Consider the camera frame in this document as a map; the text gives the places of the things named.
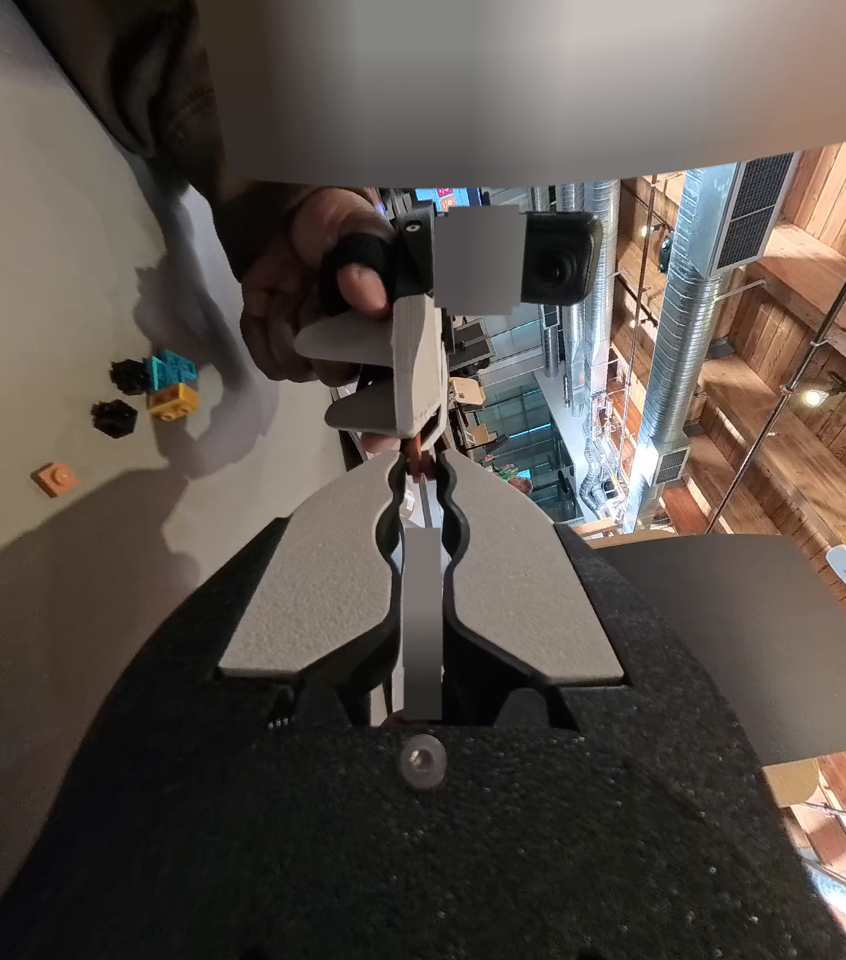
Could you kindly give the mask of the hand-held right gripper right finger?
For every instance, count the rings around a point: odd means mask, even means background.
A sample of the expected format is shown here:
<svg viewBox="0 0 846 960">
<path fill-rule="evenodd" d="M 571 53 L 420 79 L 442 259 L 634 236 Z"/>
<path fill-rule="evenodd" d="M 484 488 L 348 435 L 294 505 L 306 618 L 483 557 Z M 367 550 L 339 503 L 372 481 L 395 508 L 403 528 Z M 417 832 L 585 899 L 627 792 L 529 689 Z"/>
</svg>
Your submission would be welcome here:
<svg viewBox="0 0 846 960">
<path fill-rule="evenodd" d="M 459 452 L 438 465 L 453 626 L 549 686 L 620 684 L 624 668 L 554 522 Z"/>
</svg>

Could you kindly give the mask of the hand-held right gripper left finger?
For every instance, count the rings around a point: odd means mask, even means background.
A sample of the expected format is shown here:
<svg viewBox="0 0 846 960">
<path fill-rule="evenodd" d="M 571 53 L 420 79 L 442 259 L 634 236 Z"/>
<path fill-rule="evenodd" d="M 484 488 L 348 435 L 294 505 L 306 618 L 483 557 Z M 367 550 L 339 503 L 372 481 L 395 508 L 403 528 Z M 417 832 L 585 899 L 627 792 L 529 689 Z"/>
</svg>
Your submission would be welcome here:
<svg viewBox="0 0 846 960">
<path fill-rule="evenodd" d="M 393 610 L 403 458 L 372 456 L 301 503 L 218 663 L 285 681 L 382 628 Z"/>
</svg>

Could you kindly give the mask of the teal toy brick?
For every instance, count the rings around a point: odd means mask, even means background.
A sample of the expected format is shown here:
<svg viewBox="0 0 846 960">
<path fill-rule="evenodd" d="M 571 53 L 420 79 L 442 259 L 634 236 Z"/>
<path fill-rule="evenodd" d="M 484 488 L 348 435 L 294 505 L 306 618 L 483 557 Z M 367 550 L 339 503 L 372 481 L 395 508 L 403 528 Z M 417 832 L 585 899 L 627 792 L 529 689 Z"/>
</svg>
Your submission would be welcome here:
<svg viewBox="0 0 846 960">
<path fill-rule="evenodd" d="M 177 384 L 194 383 L 199 378 L 196 365 L 186 357 L 169 349 L 161 349 L 143 361 L 146 375 L 145 390 L 149 394 Z"/>
</svg>

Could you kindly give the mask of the small orange toy plate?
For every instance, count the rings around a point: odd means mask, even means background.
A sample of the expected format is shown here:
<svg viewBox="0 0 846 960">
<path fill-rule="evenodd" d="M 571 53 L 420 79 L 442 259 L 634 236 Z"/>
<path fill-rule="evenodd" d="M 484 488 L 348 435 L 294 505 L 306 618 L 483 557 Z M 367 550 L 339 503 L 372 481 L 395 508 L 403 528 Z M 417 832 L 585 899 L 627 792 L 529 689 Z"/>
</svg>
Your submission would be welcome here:
<svg viewBox="0 0 846 960">
<path fill-rule="evenodd" d="M 53 461 L 36 468 L 30 480 L 49 498 L 69 494 L 81 485 L 81 478 L 66 462 Z"/>
</svg>

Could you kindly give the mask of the person's left forearm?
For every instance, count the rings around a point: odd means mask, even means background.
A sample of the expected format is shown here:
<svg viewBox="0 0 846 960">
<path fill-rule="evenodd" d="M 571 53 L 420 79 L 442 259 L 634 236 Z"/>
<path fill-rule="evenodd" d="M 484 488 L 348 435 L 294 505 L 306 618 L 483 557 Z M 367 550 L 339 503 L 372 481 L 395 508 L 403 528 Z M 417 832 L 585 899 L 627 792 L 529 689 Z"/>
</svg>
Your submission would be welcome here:
<svg viewBox="0 0 846 960">
<path fill-rule="evenodd" d="M 276 291 L 311 281 L 290 246 L 299 210 L 325 187 L 233 174 L 195 2 L 21 1 L 27 22 L 113 138 L 208 203 L 238 281 L 257 262 Z"/>
</svg>

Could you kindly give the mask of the grey desk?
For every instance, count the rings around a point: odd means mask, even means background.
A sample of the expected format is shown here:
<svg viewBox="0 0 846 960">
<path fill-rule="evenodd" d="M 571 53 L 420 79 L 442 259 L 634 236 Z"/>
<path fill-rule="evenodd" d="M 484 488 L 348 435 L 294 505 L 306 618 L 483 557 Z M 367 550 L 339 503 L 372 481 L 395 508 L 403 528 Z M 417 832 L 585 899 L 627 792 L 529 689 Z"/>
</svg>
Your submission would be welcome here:
<svg viewBox="0 0 846 960">
<path fill-rule="evenodd" d="M 0 896 L 117 678 L 163 621 L 274 518 L 345 472 L 330 390 L 273 383 L 194 190 L 154 179 L 0 2 Z M 189 359 L 173 422 L 113 362 Z M 97 402 L 139 412 L 109 438 Z M 30 474 L 81 479 L 50 498 Z"/>
</svg>

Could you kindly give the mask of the person's left hand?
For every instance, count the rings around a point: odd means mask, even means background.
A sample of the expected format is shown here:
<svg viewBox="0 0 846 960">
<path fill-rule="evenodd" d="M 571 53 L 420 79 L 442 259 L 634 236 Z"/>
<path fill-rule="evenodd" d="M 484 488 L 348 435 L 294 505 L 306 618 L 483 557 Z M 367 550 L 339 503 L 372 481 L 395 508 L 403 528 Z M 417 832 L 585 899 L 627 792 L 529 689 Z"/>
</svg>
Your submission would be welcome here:
<svg viewBox="0 0 846 960">
<path fill-rule="evenodd" d="M 375 188 L 319 188 L 272 237 L 242 278 L 240 331 L 249 356 L 272 382 L 318 381 L 339 388 L 356 381 L 352 364 L 311 360 L 296 349 L 297 334 L 322 317 L 315 293 L 321 261 L 350 234 L 393 235 L 378 209 Z"/>
</svg>

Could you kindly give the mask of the colourful display screen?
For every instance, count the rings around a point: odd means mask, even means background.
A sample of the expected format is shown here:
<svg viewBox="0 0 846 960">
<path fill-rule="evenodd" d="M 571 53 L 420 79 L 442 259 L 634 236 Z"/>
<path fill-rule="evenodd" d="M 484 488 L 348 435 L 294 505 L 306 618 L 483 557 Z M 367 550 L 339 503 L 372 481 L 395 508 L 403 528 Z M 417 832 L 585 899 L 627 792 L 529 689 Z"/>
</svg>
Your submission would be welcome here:
<svg viewBox="0 0 846 960">
<path fill-rule="evenodd" d="M 417 205 L 433 205 L 440 213 L 454 208 L 479 208 L 483 201 L 483 192 L 475 187 L 412 188 L 411 196 Z"/>
</svg>

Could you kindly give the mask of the dark grey panel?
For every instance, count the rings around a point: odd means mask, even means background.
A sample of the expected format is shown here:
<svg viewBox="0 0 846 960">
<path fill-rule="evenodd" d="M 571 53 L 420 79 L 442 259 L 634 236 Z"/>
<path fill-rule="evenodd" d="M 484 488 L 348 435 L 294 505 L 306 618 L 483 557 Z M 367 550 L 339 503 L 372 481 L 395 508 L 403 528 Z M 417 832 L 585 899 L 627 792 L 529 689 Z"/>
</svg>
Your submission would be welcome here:
<svg viewBox="0 0 846 960">
<path fill-rule="evenodd" d="M 705 667 L 764 766 L 846 752 L 846 613 L 779 534 L 597 549 Z"/>
</svg>

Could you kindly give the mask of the ceiling vent grille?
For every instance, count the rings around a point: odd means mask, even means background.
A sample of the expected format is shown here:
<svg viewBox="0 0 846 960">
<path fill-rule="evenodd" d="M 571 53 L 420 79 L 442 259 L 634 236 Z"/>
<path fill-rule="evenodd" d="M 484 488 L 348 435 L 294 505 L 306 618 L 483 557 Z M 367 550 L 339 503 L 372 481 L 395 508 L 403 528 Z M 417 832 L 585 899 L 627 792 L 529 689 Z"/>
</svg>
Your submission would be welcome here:
<svg viewBox="0 0 846 960">
<path fill-rule="evenodd" d="M 748 266 L 765 252 L 782 204 L 801 158 L 789 151 L 736 165 L 725 201 L 721 204 L 710 277 Z"/>
</svg>

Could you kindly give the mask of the black ceiling pipe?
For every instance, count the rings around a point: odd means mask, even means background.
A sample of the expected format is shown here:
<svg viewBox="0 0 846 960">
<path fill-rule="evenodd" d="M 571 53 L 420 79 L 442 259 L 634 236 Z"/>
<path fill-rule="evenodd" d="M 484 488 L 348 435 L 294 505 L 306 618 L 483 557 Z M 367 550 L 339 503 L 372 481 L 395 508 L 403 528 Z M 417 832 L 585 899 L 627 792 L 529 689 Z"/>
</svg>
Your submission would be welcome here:
<svg viewBox="0 0 846 960">
<path fill-rule="evenodd" d="M 829 344 L 830 334 L 837 327 L 838 318 L 845 305 L 846 278 L 839 288 L 839 291 L 830 308 L 823 316 L 819 327 L 813 331 L 812 340 L 807 344 L 807 347 L 800 356 L 797 366 L 792 371 L 791 376 L 780 387 L 777 401 L 771 409 L 759 434 L 756 436 L 756 438 L 754 438 L 751 446 L 746 451 L 743 459 L 741 460 L 739 468 L 727 487 L 726 492 L 723 494 L 718 505 L 711 510 L 707 521 L 707 526 L 705 528 L 705 534 L 710 534 L 714 530 L 723 512 L 729 506 L 730 501 L 735 496 L 738 487 L 743 482 L 744 477 L 746 476 L 750 466 L 753 464 L 753 461 L 756 459 L 758 452 L 765 443 L 765 440 L 769 438 L 770 434 L 773 432 L 777 421 L 779 420 L 783 410 L 788 405 L 793 393 L 799 390 L 801 379 L 804 377 L 816 354 L 822 347 Z"/>
</svg>

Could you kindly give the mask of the corrugated silver duct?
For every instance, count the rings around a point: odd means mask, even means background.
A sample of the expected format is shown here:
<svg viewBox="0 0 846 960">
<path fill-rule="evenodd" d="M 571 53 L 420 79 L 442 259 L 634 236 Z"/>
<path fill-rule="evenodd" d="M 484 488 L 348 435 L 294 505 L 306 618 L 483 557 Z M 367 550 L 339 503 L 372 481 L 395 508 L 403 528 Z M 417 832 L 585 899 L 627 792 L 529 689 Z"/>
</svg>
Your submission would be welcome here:
<svg viewBox="0 0 846 960">
<path fill-rule="evenodd" d="M 594 285 L 583 305 L 586 369 L 590 393 L 594 398 L 605 392 L 609 377 L 620 193 L 619 179 L 592 181 L 584 185 L 584 208 L 597 216 L 602 229 Z"/>
</svg>

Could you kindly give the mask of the silver ventilation duct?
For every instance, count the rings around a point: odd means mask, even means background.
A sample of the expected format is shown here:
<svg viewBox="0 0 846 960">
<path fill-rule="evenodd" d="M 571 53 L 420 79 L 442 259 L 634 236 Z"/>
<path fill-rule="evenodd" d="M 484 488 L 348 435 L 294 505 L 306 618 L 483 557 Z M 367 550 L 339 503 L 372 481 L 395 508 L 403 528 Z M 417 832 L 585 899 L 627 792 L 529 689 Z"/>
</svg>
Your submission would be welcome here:
<svg viewBox="0 0 846 960">
<path fill-rule="evenodd" d="M 724 288 L 722 278 L 701 275 L 691 254 L 713 252 L 714 227 L 707 217 L 725 212 L 737 170 L 738 164 L 729 163 L 686 173 L 624 514 L 627 533 L 653 515 L 662 490 L 653 483 L 659 462 L 685 443 L 683 426 Z"/>
</svg>

